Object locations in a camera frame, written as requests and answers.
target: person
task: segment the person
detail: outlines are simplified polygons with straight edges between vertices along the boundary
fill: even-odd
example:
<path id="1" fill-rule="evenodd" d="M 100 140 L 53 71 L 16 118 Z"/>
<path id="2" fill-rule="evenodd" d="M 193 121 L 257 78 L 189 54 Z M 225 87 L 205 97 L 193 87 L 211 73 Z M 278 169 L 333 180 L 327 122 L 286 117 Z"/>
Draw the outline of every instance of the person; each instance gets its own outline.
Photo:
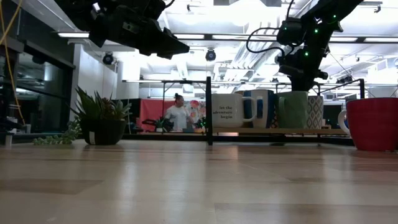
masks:
<path id="1" fill-rule="evenodd" d="M 187 128 L 187 123 L 194 123 L 184 107 L 184 97 L 178 93 L 175 94 L 175 104 L 167 109 L 165 118 L 174 123 L 174 131 L 184 131 Z"/>

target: trailing plant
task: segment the trailing plant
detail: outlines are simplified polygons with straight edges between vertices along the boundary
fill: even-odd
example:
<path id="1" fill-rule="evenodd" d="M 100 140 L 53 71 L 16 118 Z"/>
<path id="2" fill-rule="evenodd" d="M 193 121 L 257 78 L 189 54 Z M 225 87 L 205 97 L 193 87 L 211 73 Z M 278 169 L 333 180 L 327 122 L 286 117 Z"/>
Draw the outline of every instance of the trailing plant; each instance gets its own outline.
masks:
<path id="1" fill-rule="evenodd" d="M 61 136 L 47 136 L 45 139 L 37 138 L 33 140 L 33 144 L 39 145 L 50 145 L 50 144 L 72 144 L 72 141 L 81 133 L 80 118 L 75 117 L 74 121 L 69 122 L 68 130 L 65 131 Z"/>

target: black plant pot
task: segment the black plant pot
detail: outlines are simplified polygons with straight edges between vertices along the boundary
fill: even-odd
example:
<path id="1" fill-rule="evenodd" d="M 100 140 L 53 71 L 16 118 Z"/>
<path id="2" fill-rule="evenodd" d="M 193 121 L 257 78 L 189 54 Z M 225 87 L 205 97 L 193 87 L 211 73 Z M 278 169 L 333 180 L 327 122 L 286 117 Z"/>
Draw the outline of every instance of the black plant pot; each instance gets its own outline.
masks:
<path id="1" fill-rule="evenodd" d="M 87 144 L 94 145 L 115 145 L 124 134 L 125 120 L 92 120 L 83 119 L 80 121 L 81 133 Z"/>

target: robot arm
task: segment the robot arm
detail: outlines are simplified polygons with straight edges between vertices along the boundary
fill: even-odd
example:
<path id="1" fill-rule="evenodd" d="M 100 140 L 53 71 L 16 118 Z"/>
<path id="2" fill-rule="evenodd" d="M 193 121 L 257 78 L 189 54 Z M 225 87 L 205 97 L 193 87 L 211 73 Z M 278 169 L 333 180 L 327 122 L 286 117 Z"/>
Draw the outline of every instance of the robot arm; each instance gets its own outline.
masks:
<path id="1" fill-rule="evenodd" d="M 189 47 L 161 31 L 157 19 L 167 7 L 163 0 L 55 0 L 73 23 L 98 47 L 105 40 L 139 49 L 140 54 L 157 54 L 171 59 L 189 52 Z"/>
<path id="2" fill-rule="evenodd" d="M 279 72 L 288 75 L 292 81 L 292 91 L 309 91 L 315 78 L 327 79 L 328 74 L 319 70 L 322 59 L 329 53 L 329 41 L 334 32 L 343 32 L 340 26 L 364 0 L 319 0 L 300 19 L 287 18 L 282 23 L 277 41 L 281 45 L 303 49 L 293 55 L 279 57 Z"/>

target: red mug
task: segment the red mug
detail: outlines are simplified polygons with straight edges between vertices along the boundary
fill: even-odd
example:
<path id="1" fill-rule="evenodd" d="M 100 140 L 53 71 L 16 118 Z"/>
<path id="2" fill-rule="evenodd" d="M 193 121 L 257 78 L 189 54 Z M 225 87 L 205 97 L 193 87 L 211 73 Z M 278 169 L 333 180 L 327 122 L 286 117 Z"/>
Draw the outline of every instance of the red mug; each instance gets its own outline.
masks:
<path id="1" fill-rule="evenodd" d="M 353 138 L 358 150 L 398 149 L 398 98 L 354 100 L 346 107 L 339 114 L 338 123 Z M 349 129 L 344 123 L 346 115 Z"/>

